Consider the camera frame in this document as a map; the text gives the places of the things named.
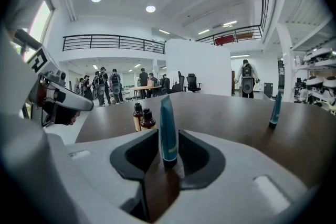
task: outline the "bottle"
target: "bottle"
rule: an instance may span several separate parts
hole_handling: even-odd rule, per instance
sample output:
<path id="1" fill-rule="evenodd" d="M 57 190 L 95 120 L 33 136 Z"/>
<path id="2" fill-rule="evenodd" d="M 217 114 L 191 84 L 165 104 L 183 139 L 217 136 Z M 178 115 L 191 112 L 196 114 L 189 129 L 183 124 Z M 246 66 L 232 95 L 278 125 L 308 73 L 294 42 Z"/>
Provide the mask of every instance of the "bottle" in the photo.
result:
<path id="1" fill-rule="evenodd" d="M 275 129 L 275 127 L 277 126 L 279 114 L 280 114 L 280 108 L 281 108 L 281 93 L 279 91 L 277 97 L 275 98 L 273 112 L 272 112 L 271 119 L 269 120 L 269 124 L 268 124 L 268 127 L 271 129 Z"/>
<path id="2" fill-rule="evenodd" d="M 156 121 L 153 119 L 150 109 L 143 110 L 143 119 L 141 121 L 141 130 L 156 129 Z"/>
<path id="3" fill-rule="evenodd" d="M 137 132 L 141 131 L 142 118 L 143 118 L 142 106 L 140 103 L 135 103 L 133 119 L 134 119 L 135 129 Z"/>
<path id="4" fill-rule="evenodd" d="M 177 163 L 177 141 L 173 106 L 169 95 L 161 100 L 160 135 L 163 165 L 173 168 Z"/>

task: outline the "wooden desk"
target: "wooden desk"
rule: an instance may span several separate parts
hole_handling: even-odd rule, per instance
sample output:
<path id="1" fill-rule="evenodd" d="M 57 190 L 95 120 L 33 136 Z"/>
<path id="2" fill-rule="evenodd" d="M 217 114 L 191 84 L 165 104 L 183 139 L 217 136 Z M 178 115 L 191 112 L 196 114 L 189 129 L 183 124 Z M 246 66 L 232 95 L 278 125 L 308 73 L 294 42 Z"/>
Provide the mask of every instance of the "wooden desk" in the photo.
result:
<path id="1" fill-rule="evenodd" d="M 140 100 L 150 108 L 160 126 L 163 97 Z M 268 128 L 274 102 L 239 97 L 178 92 L 170 94 L 176 130 L 186 129 L 249 145 L 263 152 L 299 177 L 307 187 L 321 180 L 333 154 L 335 116 L 313 105 L 282 103 L 275 130 Z M 134 103 L 94 109 L 76 143 L 101 140 L 135 132 Z M 165 170 L 157 156 L 146 173 L 145 185 L 151 220 L 157 219 L 177 198 L 183 177 L 181 160 Z"/>
<path id="2" fill-rule="evenodd" d="M 136 91 L 141 91 L 141 90 L 152 90 L 152 89 L 158 89 L 158 88 L 161 88 L 161 86 L 141 86 L 141 87 L 130 88 L 130 90 L 133 90 L 133 91 L 134 91 L 134 96 L 137 97 L 137 96 L 135 95 L 135 92 L 136 92 Z"/>

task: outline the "brown bottle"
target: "brown bottle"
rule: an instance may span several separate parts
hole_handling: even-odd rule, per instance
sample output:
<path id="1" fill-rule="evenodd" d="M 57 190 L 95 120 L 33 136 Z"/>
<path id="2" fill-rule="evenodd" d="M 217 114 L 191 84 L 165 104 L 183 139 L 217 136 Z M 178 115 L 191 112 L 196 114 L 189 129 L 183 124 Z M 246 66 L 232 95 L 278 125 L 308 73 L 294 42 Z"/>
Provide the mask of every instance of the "brown bottle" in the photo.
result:
<path id="1" fill-rule="evenodd" d="M 135 103 L 134 105 L 134 112 L 133 112 L 133 119 L 135 124 L 135 129 L 137 132 L 141 131 L 141 121 L 142 121 L 142 106 L 140 103 Z"/>
<path id="2" fill-rule="evenodd" d="M 143 110 L 143 119 L 141 121 L 141 130 L 156 129 L 156 121 L 153 119 L 150 109 Z"/>

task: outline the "table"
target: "table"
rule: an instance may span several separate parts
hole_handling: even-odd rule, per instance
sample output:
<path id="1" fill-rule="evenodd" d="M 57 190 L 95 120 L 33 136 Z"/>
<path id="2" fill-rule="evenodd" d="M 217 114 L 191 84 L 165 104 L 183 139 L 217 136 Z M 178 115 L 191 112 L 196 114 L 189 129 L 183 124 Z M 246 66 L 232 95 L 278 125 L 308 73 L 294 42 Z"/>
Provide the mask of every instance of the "table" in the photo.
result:
<path id="1" fill-rule="evenodd" d="M 150 108 L 160 126 L 162 96 L 139 100 Z M 320 182 L 336 140 L 335 117 L 313 105 L 281 105 L 275 130 L 268 128 L 274 102 L 239 97 L 178 92 L 170 94 L 176 130 L 185 129 L 243 143 L 291 171 L 308 187 Z M 76 143 L 101 140 L 135 132 L 134 104 L 106 106 L 88 115 Z M 155 221 L 179 195 L 184 176 L 181 160 L 165 170 L 157 156 L 145 176 L 151 221 Z"/>
<path id="2" fill-rule="evenodd" d="M 161 86 L 141 86 L 141 87 L 130 88 L 130 90 L 134 91 L 134 96 L 135 96 L 135 98 L 137 98 L 137 96 L 135 95 L 136 91 L 152 90 L 152 89 L 158 89 L 158 88 L 161 88 Z M 144 96 L 142 95 L 142 92 L 140 92 L 140 96 L 141 96 L 141 99 L 144 99 Z"/>

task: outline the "blue tube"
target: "blue tube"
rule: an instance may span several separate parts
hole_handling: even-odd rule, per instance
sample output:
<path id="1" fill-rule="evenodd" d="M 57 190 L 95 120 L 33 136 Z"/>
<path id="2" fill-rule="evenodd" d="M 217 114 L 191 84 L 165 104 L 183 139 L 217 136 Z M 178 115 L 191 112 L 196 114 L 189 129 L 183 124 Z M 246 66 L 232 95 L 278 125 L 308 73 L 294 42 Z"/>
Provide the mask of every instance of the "blue tube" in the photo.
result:
<path id="1" fill-rule="evenodd" d="M 272 116 L 271 116 L 271 119 L 269 120 L 269 125 L 268 125 L 268 127 L 270 127 L 271 129 L 275 129 L 275 127 L 277 126 L 279 114 L 280 114 L 280 108 L 281 108 L 281 93 L 280 91 L 278 91 L 278 95 L 275 98 L 275 104 L 274 104 Z"/>
<path id="2" fill-rule="evenodd" d="M 172 168 L 177 163 L 177 141 L 173 106 L 169 95 L 161 100 L 160 138 L 163 164 Z"/>

